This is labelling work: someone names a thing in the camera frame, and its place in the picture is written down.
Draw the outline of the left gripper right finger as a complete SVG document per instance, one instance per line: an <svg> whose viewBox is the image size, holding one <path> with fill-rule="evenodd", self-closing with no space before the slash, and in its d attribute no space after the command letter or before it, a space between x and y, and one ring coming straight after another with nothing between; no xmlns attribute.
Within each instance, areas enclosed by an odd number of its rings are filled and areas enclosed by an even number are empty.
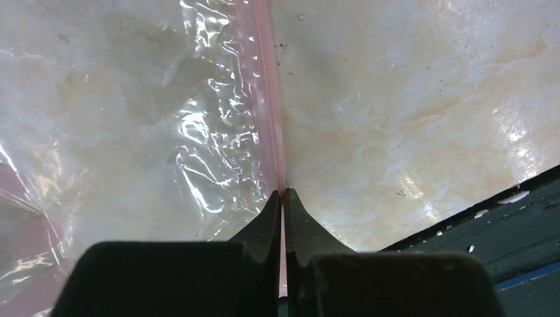
<svg viewBox="0 0 560 317"><path fill-rule="evenodd" d="M290 316L503 316L482 264L457 252L355 252L284 193Z"/></svg>

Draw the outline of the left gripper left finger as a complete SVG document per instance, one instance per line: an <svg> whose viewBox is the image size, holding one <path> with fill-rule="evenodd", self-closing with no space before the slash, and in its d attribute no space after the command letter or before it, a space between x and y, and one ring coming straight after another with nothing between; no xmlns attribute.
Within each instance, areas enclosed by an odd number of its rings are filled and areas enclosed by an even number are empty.
<svg viewBox="0 0 560 317"><path fill-rule="evenodd" d="M77 262L53 316L276 316L281 196L226 241L107 241Z"/></svg>

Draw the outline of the clear zip top bag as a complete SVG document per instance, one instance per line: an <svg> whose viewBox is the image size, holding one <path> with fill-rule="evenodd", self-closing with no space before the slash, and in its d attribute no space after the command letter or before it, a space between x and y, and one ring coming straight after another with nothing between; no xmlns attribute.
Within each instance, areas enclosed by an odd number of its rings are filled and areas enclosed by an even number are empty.
<svg viewBox="0 0 560 317"><path fill-rule="evenodd" d="M268 1L1 2L1 315L106 240L226 240L283 189Z"/></svg>

